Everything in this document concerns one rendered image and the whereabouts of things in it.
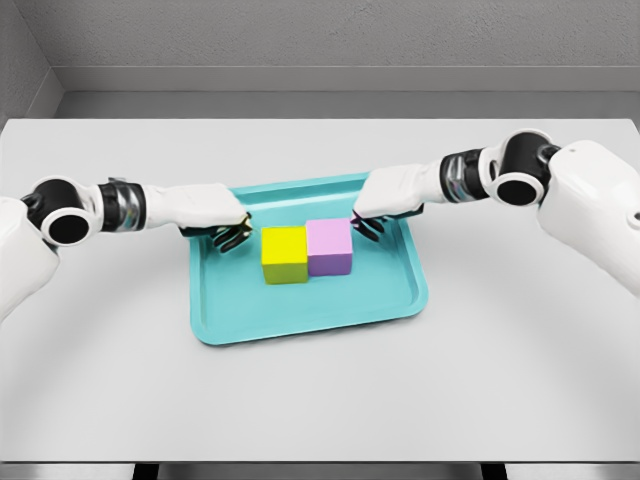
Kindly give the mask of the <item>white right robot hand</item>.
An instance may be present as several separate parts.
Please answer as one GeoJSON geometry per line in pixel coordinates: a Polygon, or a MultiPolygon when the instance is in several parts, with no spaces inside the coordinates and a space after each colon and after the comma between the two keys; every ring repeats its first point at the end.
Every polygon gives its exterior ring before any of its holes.
{"type": "Polygon", "coordinates": [[[388,218],[407,218],[424,210],[421,181],[425,167],[419,164],[393,166],[370,172],[352,209],[350,223],[373,242],[385,232],[388,218]]]}

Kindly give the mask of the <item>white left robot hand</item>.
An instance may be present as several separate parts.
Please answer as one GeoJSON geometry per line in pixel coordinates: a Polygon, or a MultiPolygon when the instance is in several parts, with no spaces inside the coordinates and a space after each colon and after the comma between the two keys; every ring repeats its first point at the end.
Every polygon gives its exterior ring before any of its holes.
{"type": "Polygon", "coordinates": [[[235,249],[251,236],[251,214],[221,183],[172,188],[169,204],[173,222],[183,237],[209,237],[221,253],[235,249]]]}

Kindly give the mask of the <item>pink cube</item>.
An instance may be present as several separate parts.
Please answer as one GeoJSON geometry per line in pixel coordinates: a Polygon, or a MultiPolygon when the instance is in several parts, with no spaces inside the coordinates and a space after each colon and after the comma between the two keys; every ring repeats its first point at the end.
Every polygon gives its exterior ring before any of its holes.
{"type": "Polygon", "coordinates": [[[350,220],[308,220],[305,227],[309,275],[318,277],[350,274],[353,261],[350,220]]]}

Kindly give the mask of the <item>yellow cube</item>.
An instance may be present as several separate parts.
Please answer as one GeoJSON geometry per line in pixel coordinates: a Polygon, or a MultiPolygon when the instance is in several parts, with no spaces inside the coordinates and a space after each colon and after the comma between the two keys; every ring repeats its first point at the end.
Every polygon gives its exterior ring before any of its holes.
{"type": "Polygon", "coordinates": [[[308,281],[307,237],[304,226],[261,229],[261,266],[269,285],[308,281]]]}

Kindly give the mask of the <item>teal tray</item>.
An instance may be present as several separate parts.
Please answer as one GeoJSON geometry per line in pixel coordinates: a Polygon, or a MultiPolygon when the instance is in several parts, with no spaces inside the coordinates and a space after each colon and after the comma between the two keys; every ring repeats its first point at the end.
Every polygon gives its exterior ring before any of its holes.
{"type": "Polygon", "coordinates": [[[348,217],[365,174],[241,187],[234,194],[252,215],[249,240],[228,253],[210,237],[190,241],[190,325],[214,346],[410,317],[429,292],[406,220],[391,220],[378,242],[356,234],[346,276],[268,285],[261,260],[264,227],[348,217]]]}

